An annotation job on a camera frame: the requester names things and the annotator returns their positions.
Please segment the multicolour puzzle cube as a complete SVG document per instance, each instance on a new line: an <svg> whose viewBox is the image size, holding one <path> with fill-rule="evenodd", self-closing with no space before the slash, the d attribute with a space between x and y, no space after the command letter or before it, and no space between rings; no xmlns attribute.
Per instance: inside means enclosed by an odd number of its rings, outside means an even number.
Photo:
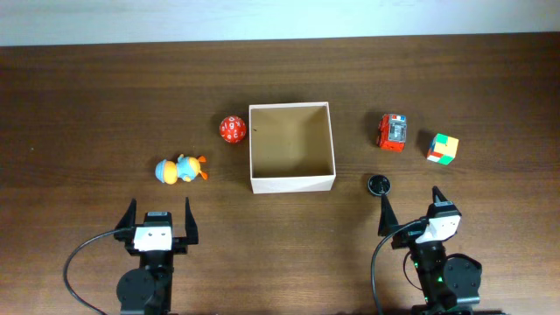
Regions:
<svg viewBox="0 0 560 315"><path fill-rule="evenodd" d="M448 165L457 154L459 140L444 134L436 134L430 144L427 159L441 165Z"/></svg>

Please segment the red toy fire truck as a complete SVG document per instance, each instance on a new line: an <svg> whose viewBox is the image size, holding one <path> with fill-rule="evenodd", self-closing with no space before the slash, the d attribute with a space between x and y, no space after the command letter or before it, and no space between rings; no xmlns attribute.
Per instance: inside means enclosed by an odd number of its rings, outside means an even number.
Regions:
<svg viewBox="0 0 560 315"><path fill-rule="evenodd" d="M406 144L407 118L405 115L385 114L378 125L376 144L385 151L402 152Z"/></svg>

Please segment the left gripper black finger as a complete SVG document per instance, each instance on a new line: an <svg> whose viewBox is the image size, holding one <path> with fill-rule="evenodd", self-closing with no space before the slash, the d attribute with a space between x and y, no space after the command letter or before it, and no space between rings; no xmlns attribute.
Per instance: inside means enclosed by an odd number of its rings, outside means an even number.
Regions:
<svg viewBox="0 0 560 315"><path fill-rule="evenodd" d="M129 203L126 212L115 226L115 229L127 230L127 231L134 229L136 227L136 215L137 215L137 200L132 199L131 202Z"/></svg>
<svg viewBox="0 0 560 315"><path fill-rule="evenodd" d="M187 239L198 239L198 225L193 217L189 198L185 198L185 233Z"/></svg>

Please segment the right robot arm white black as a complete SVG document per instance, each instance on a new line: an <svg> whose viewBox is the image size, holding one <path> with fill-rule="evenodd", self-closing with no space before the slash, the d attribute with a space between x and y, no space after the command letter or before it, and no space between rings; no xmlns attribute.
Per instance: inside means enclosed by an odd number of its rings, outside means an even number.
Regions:
<svg viewBox="0 0 560 315"><path fill-rule="evenodd" d="M444 242L458 231L462 214L437 187L426 215L400 225L388 197L381 196L378 235L380 244L407 249L414 263L424 303L411 308L412 314L472 314L480 302L482 266L463 254L447 255Z"/></svg>

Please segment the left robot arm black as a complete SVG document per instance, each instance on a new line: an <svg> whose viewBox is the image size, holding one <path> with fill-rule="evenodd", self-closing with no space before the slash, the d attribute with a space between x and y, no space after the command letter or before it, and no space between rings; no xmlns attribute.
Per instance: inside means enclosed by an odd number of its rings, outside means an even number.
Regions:
<svg viewBox="0 0 560 315"><path fill-rule="evenodd" d="M173 235L172 214L148 212L136 223L137 202L133 199L115 229L115 239L124 243L139 267L125 273L116 287L121 314L168 314L172 304L173 260L199 243L199 233L190 203L185 203L185 235Z"/></svg>

